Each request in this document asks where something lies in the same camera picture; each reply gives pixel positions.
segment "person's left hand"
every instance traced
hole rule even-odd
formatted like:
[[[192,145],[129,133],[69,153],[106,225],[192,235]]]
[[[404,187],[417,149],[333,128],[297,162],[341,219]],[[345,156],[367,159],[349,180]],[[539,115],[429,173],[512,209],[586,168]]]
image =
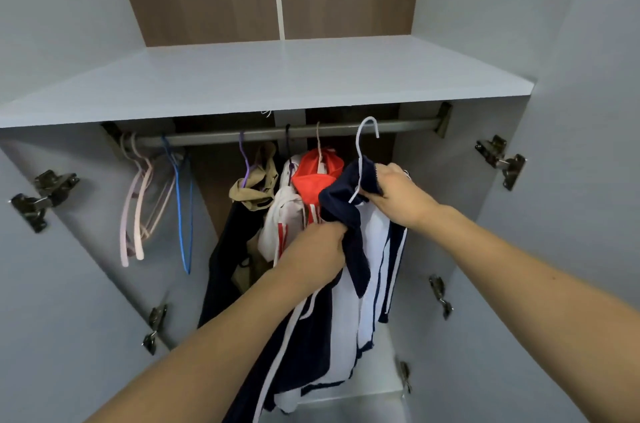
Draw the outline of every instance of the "person's left hand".
[[[311,224],[285,249],[274,268],[291,278],[307,297],[324,287],[344,266],[342,223]]]

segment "white shelf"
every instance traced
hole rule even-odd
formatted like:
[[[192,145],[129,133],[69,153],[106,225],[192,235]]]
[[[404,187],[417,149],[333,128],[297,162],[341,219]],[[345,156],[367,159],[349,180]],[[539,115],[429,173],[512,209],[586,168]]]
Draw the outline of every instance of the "white shelf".
[[[402,393],[402,380],[396,368],[396,352],[386,324],[377,324],[374,346],[365,352],[353,376],[340,386],[311,391],[301,403],[317,403],[373,394]]]
[[[0,127],[529,95],[410,35],[155,47],[0,106]]]

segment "hanging rod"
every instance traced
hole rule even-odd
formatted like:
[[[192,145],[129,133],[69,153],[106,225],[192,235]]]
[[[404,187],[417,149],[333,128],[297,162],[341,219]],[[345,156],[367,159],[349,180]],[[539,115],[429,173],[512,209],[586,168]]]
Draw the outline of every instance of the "hanging rod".
[[[437,129],[443,123],[443,118],[434,117],[429,119],[412,120],[380,120],[378,121],[378,131],[380,133],[404,133],[405,131],[417,131],[420,129]],[[320,136],[350,136],[355,135],[360,126],[355,123],[320,124],[318,132]],[[367,124],[362,128],[362,133],[372,134],[375,129],[372,124]],[[180,133],[167,135],[171,146],[195,146],[213,145],[221,143],[237,143],[240,136],[239,129],[227,131],[208,131],[205,133]],[[289,128],[289,138],[314,138],[316,136],[316,125],[291,126]],[[244,130],[244,141],[268,141],[284,140],[284,127],[263,127]],[[163,145],[161,136],[139,136],[136,143],[142,147],[161,147]]]

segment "cabinet door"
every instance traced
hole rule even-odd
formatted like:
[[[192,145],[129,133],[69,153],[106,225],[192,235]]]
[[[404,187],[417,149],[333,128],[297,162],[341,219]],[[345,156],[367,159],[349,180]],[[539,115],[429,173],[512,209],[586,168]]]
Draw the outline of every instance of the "cabinet door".
[[[573,1],[509,139],[527,165],[513,192],[497,175],[478,222],[640,309],[638,16],[640,0]],[[462,272],[447,284],[446,322],[428,284],[406,286],[394,315],[413,311],[417,327],[413,421],[585,421]]]
[[[0,151],[0,192],[34,195]],[[2,421],[81,422],[154,361],[149,327],[52,213],[36,234],[0,203]],[[166,353],[158,347],[155,359]]]

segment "hand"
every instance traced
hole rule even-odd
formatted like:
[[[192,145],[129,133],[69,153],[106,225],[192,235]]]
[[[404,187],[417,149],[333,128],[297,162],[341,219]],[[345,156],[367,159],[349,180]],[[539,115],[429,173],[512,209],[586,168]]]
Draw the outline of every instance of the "hand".
[[[360,193],[396,224],[420,230],[425,217],[439,204],[414,184],[395,163],[376,163],[376,174],[382,188],[382,196],[364,190]]]
[[[274,268],[306,298],[327,285],[344,266],[342,223],[311,224],[285,249]]]

